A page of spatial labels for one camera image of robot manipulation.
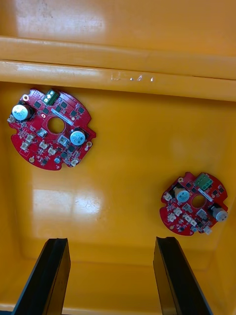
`orange surface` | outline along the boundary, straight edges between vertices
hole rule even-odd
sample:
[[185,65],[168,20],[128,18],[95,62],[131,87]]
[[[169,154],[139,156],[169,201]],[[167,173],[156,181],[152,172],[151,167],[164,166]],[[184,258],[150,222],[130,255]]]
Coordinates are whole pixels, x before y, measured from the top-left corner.
[[[13,308],[45,241],[68,237],[65,314],[160,314],[155,237],[174,236],[160,197],[205,171],[225,185],[229,218],[177,239],[214,314],[236,311],[234,5],[1,2],[0,309]],[[17,154],[6,119],[30,88],[53,86],[85,105],[97,137],[78,166],[52,173]]]

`electrolytic capacitor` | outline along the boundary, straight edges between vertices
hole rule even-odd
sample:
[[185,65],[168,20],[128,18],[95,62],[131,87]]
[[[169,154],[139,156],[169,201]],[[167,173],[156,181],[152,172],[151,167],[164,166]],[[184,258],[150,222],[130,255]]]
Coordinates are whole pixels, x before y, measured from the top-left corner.
[[189,199],[189,192],[184,188],[174,188],[175,197],[178,202],[186,202]]
[[75,146],[81,146],[86,140],[85,133],[82,130],[74,130],[70,135],[70,141]]
[[227,219],[228,213],[222,208],[212,207],[212,215],[218,222],[223,222]]
[[29,119],[33,115],[33,109],[27,104],[17,104],[12,109],[12,115],[16,120]]

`yellow panel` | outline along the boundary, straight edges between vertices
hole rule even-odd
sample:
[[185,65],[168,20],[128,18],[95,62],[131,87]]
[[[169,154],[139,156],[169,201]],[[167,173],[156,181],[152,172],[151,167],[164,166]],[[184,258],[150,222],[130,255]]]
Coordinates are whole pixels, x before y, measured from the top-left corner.
[[233,56],[235,10],[231,0],[1,0],[0,34]]
[[[65,314],[160,314],[155,238],[174,236],[160,196],[205,171],[225,185],[229,219],[209,236],[176,237],[213,313],[236,312],[235,9],[0,2],[0,309],[14,307],[45,241],[68,237]],[[22,94],[51,86],[84,104],[97,133],[78,166],[53,173],[20,157],[6,122]]]

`yellow plastic container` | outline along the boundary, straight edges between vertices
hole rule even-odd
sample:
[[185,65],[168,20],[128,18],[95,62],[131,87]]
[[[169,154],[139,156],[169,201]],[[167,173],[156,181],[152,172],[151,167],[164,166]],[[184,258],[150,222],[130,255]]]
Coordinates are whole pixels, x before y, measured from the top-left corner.
[[[13,309],[48,238],[67,237],[65,314],[161,314],[155,237],[176,236],[215,315],[236,312],[236,2],[2,0],[0,309]],[[74,95],[94,146],[75,168],[33,167],[8,118],[30,88]],[[217,177],[229,218],[174,235],[162,192]]]

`red circuit board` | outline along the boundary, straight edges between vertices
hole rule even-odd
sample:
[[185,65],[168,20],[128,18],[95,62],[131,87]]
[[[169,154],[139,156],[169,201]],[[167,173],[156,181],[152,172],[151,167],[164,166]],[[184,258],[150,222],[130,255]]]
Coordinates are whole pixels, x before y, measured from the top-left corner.
[[[12,115],[8,119],[9,126],[17,130],[16,134],[11,136],[11,141],[18,153],[31,164],[54,171],[60,170],[62,163],[69,167],[78,164],[90,150],[91,140],[96,137],[96,133],[87,126],[91,117],[86,108],[71,95],[60,91],[56,93],[58,97],[55,102],[47,106],[43,101],[45,94],[31,89],[29,94],[21,97],[20,102],[32,108],[33,115],[24,121],[14,119]],[[63,120],[64,129],[61,133],[49,131],[48,122],[52,117]],[[70,134],[76,128],[82,130],[86,136],[81,146],[75,146],[70,142]],[[40,136],[39,130],[45,130],[47,133]],[[28,136],[33,137],[29,142],[27,142]],[[41,142],[44,142],[45,147],[47,146],[45,149],[40,147]],[[23,143],[27,144],[25,149],[21,148]]]
[[[208,180],[208,188],[203,187],[198,181],[205,180],[203,176]],[[189,199],[185,202],[179,202],[174,195],[174,189],[182,189],[187,191]],[[197,195],[203,195],[205,197],[205,203],[196,208],[193,206],[192,201]],[[199,176],[194,176],[190,172],[186,172],[184,177],[178,178],[162,195],[161,201],[165,204],[165,207],[160,209],[160,216],[167,228],[172,232],[191,236],[194,232],[204,233],[204,229],[211,229],[218,221],[208,211],[215,204],[219,205],[223,210],[227,211],[228,207],[223,203],[227,198],[227,192],[222,183],[212,175],[207,173],[201,173]],[[198,225],[194,228],[188,220],[194,220]]]

